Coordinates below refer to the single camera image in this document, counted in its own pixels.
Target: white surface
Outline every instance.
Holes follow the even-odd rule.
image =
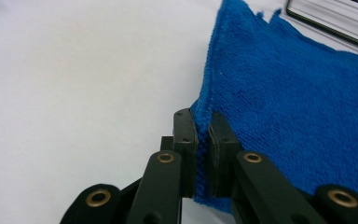
[[[0,223],[59,223],[83,189],[142,176],[198,97],[219,6],[0,0]],[[183,223],[234,221],[184,200]]]

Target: folded towel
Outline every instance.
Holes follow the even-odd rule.
[[[297,188],[338,184],[358,192],[358,55],[319,44],[279,17],[224,0],[192,105],[199,139],[195,201],[209,198],[203,173],[207,127],[224,114],[243,148],[266,154]]]

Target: blue microfiber cloth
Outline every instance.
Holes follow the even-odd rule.
[[[204,158],[213,111],[245,149],[266,154],[297,188],[338,184],[358,192],[358,55],[336,51],[279,17],[225,0],[191,111],[200,148],[195,201],[230,212],[205,193]]]

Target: metal screw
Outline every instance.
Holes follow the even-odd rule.
[[[174,156],[173,156],[173,154],[170,154],[170,153],[162,153],[162,154],[159,154],[159,155],[157,156],[157,159],[158,159],[160,162],[167,163],[167,162],[173,161]]]
[[[358,205],[357,200],[353,196],[340,189],[331,189],[327,192],[327,195],[333,202],[344,207],[353,208]]]
[[[246,159],[248,162],[252,162],[252,163],[259,163],[261,162],[263,159],[261,159],[261,157],[253,152],[249,152],[246,153],[243,156],[244,159]]]
[[[97,189],[89,194],[86,203],[90,207],[99,207],[109,202],[110,197],[111,194],[107,189]]]

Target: white table surface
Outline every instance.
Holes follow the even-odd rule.
[[[285,1],[248,3],[269,20]],[[141,177],[198,97],[219,7],[0,0],[0,223],[59,223],[83,189]],[[185,199],[182,223],[234,220]]]

